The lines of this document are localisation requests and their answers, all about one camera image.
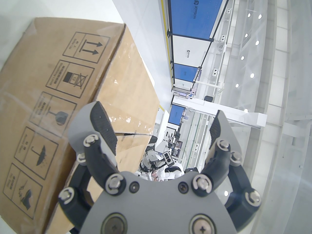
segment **bolt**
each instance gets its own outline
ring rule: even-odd
[[[85,153],[81,153],[77,155],[77,162],[82,164],[86,162],[86,156]]]
[[[212,191],[213,185],[211,180],[204,174],[199,174],[193,178],[192,187],[193,191],[199,196],[205,196]]]
[[[102,234],[126,234],[127,221],[126,218],[118,213],[109,215],[103,222]]]
[[[251,192],[249,194],[249,199],[253,202],[253,203],[258,203],[260,202],[260,196],[259,194],[256,194],[255,192]]]
[[[188,185],[186,182],[180,182],[177,188],[182,194],[186,194],[188,192]]]
[[[133,194],[135,194],[136,192],[138,192],[138,190],[140,189],[140,185],[138,182],[134,181],[130,184],[129,186],[129,191]]]
[[[221,140],[221,142],[220,142],[220,146],[223,148],[223,149],[227,149],[227,148],[229,148],[229,143],[227,142],[227,141],[225,141],[225,140]]]
[[[209,187],[208,181],[204,178],[199,178],[197,180],[197,185],[201,190],[206,190]]]
[[[83,145],[85,147],[90,147],[90,145],[94,144],[96,140],[98,140],[98,136],[97,135],[95,135],[95,134],[89,135],[83,141]]]
[[[190,233],[192,234],[215,234],[212,220],[204,215],[195,215],[190,223]]]
[[[211,234],[212,229],[205,219],[198,219],[193,224],[194,234]]]
[[[59,198],[65,201],[68,198],[70,198],[70,193],[67,190],[64,190],[63,192],[59,194]]]
[[[96,140],[95,140],[95,138],[94,138],[93,136],[88,136],[88,137],[87,137],[87,140],[86,140],[86,143],[89,144],[89,145],[91,145],[91,144],[93,144],[95,141],[96,141]]]
[[[117,195],[118,193],[120,194],[120,192],[124,191],[125,189],[120,190],[121,181],[123,179],[124,177],[118,173],[110,175],[105,183],[105,190],[107,191],[107,193],[111,195]]]
[[[113,177],[109,184],[108,184],[110,189],[118,189],[120,187],[120,180],[118,179],[118,177]]]
[[[250,193],[246,192],[245,198],[246,198],[247,202],[252,206],[258,207],[261,204],[261,196],[256,190],[254,190]]]
[[[241,155],[240,155],[240,153],[238,153],[238,152],[232,152],[232,159],[234,160],[234,161],[240,161],[241,160]]]
[[[69,204],[74,198],[75,191],[72,187],[66,187],[59,193],[59,198],[64,202],[64,204]]]

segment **blue sign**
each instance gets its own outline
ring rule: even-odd
[[[209,39],[222,0],[171,0],[172,33]]]
[[[171,124],[180,125],[184,110],[184,107],[172,105],[168,122]]]
[[[175,63],[175,78],[193,82],[198,68]]]

